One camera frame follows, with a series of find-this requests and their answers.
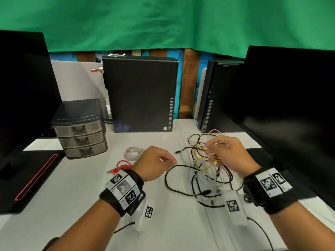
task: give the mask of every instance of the forearm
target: forearm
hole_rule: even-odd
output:
[[[48,251],[104,251],[120,218],[112,206],[98,200]]]
[[[290,251],[335,250],[335,233],[299,202],[270,218]]]

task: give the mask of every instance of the qr code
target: qr code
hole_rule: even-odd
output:
[[[239,211],[240,210],[240,208],[239,208],[236,200],[227,201],[227,205],[228,205],[228,209],[229,209],[230,212]]]
[[[260,183],[262,184],[262,186],[265,188],[266,191],[270,191],[277,187],[277,185],[273,182],[271,177],[267,177],[261,180]]]
[[[111,183],[115,184],[122,178],[121,175],[117,174],[114,176],[114,178],[111,179]]]
[[[129,185],[128,181],[123,180],[121,181],[116,188],[121,192],[121,194],[127,193],[129,190],[131,190],[131,185]]]
[[[145,217],[146,218],[151,218],[151,216],[152,216],[152,212],[153,212],[153,207],[149,207],[149,206],[147,206],[147,209],[146,209],[146,211],[145,211]]]
[[[135,191],[134,190],[130,191],[129,194],[125,196],[125,198],[128,204],[131,204],[136,198]]]
[[[280,185],[286,182],[285,179],[280,175],[280,173],[274,173],[272,176]]]

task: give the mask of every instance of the black monitor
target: black monitor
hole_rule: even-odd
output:
[[[335,51],[250,46],[228,116],[335,208]]]
[[[23,151],[61,103],[43,33],[0,30],[0,39],[1,214],[22,211],[64,155]]]

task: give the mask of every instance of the hand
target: hand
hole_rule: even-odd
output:
[[[132,170],[144,181],[152,181],[176,164],[177,160],[167,150],[150,146],[136,161]]]
[[[219,166],[225,165],[242,179],[261,168],[238,138],[219,135],[205,143],[205,146],[207,155],[214,153],[209,161],[220,159]]]

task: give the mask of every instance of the black wristband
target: black wristband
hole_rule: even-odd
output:
[[[106,189],[99,197],[109,203],[120,216],[124,216],[126,212],[132,215],[145,197],[143,185],[144,181],[136,172],[125,169],[107,183]]]
[[[274,172],[274,174],[268,174],[267,178],[259,180],[256,177],[257,175],[266,171],[267,170],[261,168],[245,177],[244,190],[245,193],[251,198],[255,206],[262,206],[267,214],[272,215],[290,206],[296,202],[297,199],[293,194],[291,185],[289,185],[287,181],[280,175],[280,173],[278,173],[278,171],[274,168],[268,170],[269,172]],[[282,182],[279,183],[275,177],[280,178]],[[289,185],[291,189],[285,189],[284,186],[281,185],[283,183]],[[274,189],[276,189],[277,193],[269,195],[268,193],[274,192]]]

